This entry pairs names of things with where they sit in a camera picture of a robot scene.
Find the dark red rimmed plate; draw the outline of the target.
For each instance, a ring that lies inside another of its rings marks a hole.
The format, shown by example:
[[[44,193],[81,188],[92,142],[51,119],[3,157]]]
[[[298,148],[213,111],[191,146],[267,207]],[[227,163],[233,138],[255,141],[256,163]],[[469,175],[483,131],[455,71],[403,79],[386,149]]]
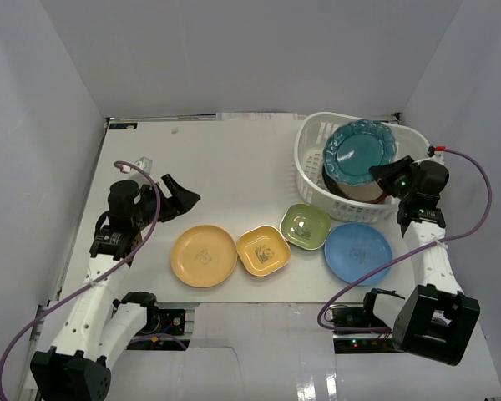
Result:
[[[336,182],[340,197],[350,201],[358,201],[368,204],[380,204],[385,201],[387,195],[376,182],[364,185],[347,185]]]

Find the teal scalloped plate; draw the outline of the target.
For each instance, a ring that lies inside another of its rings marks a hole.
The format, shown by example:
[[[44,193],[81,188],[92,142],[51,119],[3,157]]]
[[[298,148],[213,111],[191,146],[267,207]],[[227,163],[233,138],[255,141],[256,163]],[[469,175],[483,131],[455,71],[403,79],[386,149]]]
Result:
[[[370,168],[391,164],[396,154],[395,136],[387,125],[358,119],[329,136],[322,162],[326,175],[336,183],[359,186],[373,181]]]

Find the round yellow plate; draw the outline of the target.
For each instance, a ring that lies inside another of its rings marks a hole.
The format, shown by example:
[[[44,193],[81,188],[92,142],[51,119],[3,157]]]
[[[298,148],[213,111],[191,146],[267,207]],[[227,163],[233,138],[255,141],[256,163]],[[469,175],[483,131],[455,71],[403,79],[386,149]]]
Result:
[[[172,246],[170,265],[184,284],[208,288],[221,284],[234,271],[238,255],[230,234],[218,226],[194,226]]]

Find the round blue plate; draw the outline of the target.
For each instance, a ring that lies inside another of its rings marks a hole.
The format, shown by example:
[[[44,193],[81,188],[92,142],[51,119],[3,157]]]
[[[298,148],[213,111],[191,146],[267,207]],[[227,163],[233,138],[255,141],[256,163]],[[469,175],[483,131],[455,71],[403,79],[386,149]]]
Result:
[[[324,244],[329,269],[346,283],[392,260],[392,248],[378,230],[362,223],[346,223],[332,229]]]

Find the grey plate with deer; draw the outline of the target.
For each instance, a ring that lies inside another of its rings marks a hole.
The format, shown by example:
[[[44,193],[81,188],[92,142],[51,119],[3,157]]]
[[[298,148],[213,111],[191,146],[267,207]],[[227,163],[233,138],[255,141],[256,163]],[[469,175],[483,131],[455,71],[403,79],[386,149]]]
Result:
[[[339,195],[338,194],[338,188],[334,180],[330,178],[330,176],[326,173],[326,170],[324,167],[321,168],[321,177],[322,181],[324,183],[324,186],[326,187],[327,191],[333,195]]]

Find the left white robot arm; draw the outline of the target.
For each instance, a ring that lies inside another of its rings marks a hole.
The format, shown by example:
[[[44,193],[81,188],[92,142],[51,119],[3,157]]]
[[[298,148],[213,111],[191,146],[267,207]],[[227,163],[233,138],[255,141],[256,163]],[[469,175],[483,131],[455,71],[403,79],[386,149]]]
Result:
[[[97,220],[89,248],[85,290],[74,298],[49,349],[37,351],[30,363],[42,399],[106,399],[120,354],[137,333],[159,326],[153,293],[129,292],[118,299],[117,292],[146,242],[142,231],[189,212],[200,201],[170,175],[162,181],[169,196],[154,182],[120,180],[110,186],[108,209]]]

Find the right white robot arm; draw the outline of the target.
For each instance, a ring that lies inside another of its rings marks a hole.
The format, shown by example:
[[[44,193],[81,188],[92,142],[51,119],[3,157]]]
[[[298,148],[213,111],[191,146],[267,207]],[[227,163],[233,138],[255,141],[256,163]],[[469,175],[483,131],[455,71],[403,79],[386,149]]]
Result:
[[[361,325],[372,333],[389,328],[399,352],[456,366],[463,359],[480,306],[463,293],[448,258],[446,222],[438,208],[448,169],[435,160],[406,156],[369,171],[386,195],[399,200],[397,223],[412,249],[415,287],[409,297],[373,288],[364,297]]]

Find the white plastic dish bin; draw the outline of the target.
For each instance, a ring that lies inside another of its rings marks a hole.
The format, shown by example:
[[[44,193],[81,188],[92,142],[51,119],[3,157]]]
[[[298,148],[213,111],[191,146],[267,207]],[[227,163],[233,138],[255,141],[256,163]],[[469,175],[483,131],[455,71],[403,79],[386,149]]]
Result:
[[[322,209],[332,219],[371,225],[394,216],[398,201],[391,197],[376,204],[348,200],[329,192],[322,179],[326,141],[338,128],[357,120],[349,115],[318,112],[302,121],[294,148],[296,187],[306,203]]]

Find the square yellow panda dish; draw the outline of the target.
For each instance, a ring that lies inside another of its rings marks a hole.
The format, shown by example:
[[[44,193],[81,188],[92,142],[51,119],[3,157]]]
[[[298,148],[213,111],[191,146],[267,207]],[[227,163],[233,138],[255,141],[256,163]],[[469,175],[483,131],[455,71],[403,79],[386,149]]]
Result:
[[[254,277],[266,277],[285,267],[291,248],[274,226],[258,226],[236,242],[236,251],[244,268]]]

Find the square green panda dish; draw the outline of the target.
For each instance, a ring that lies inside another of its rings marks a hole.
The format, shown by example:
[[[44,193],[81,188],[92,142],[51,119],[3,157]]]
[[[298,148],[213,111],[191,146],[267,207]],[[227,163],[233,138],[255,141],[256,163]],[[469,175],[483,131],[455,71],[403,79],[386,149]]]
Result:
[[[291,205],[280,223],[280,233],[286,241],[306,251],[320,249],[330,230],[330,216],[305,203]]]

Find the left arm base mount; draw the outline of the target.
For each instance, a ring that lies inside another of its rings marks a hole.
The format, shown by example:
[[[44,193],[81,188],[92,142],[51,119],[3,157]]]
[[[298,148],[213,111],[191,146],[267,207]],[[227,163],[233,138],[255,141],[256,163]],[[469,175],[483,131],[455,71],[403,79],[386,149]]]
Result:
[[[185,320],[185,309],[160,309],[153,321],[136,334],[144,339],[131,342],[127,350],[184,351],[190,342],[184,339]]]

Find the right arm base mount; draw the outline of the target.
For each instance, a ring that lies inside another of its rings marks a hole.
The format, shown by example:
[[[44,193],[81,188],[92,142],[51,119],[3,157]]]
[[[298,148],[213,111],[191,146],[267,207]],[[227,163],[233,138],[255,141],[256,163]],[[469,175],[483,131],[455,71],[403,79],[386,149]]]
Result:
[[[376,331],[384,327],[383,322],[369,317],[361,304],[334,305],[325,313],[324,321],[331,326],[353,329],[353,332],[333,332],[336,355],[397,353],[392,334]]]

